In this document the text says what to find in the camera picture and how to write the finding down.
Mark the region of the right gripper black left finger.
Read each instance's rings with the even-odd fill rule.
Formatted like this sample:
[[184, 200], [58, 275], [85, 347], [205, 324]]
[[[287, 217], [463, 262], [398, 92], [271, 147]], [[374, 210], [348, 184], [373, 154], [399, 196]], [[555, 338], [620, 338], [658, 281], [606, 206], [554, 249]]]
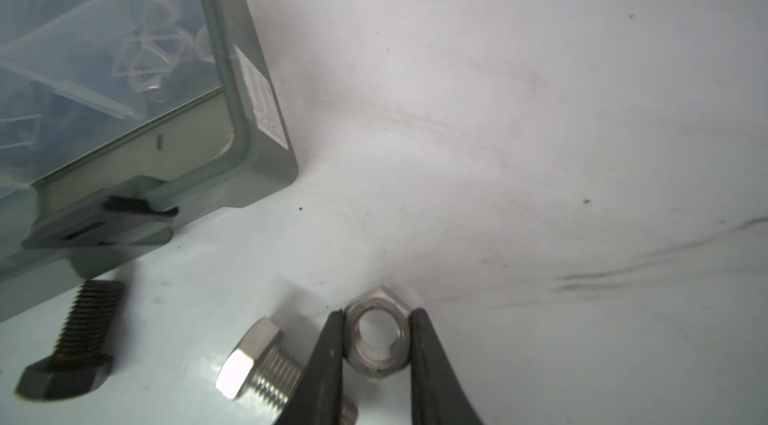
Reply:
[[295, 392], [276, 424], [340, 424], [345, 314], [329, 314]]

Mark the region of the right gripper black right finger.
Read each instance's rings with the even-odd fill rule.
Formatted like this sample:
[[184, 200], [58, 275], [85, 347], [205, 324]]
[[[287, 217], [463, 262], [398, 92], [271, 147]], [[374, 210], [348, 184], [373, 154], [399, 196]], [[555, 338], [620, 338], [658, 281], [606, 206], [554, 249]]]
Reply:
[[409, 316], [412, 423], [482, 424], [424, 308]]

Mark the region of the silver threaded bolt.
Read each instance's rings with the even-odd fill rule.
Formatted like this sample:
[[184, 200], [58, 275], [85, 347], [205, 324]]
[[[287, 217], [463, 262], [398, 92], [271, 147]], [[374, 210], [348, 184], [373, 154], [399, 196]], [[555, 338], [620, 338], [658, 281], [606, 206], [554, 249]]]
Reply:
[[[221, 367], [216, 388], [229, 400], [251, 390], [277, 412], [278, 418], [307, 365], [281, 347], [281, 338], [282, 330], [271, 319], [263, 317], [255, 322]], [[340, 424], [356, 423], [356, 405], [343, 395], [342, 406]]]

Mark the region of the silver hex nut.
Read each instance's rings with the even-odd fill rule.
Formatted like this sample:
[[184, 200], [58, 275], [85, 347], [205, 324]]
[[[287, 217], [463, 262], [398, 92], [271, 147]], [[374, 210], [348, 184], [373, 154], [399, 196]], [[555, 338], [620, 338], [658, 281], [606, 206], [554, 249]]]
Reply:
[[392, 290], [368, 290], [353, 298], [344, 312], [344, 353], [354, 370], [383, 379], [409, 363], [411, 307]]
[[148, 42], [168, 60], [188, 62], [194, 58], [194, 38], [183, 27], [177, 25], [160, 27], [152, 32]]
[[127, 82], [136, 93], [145, 93], [162, 87], [163, 78], [170, 69], [163, 65], [140, 60], [133, 62], [128, 68]]

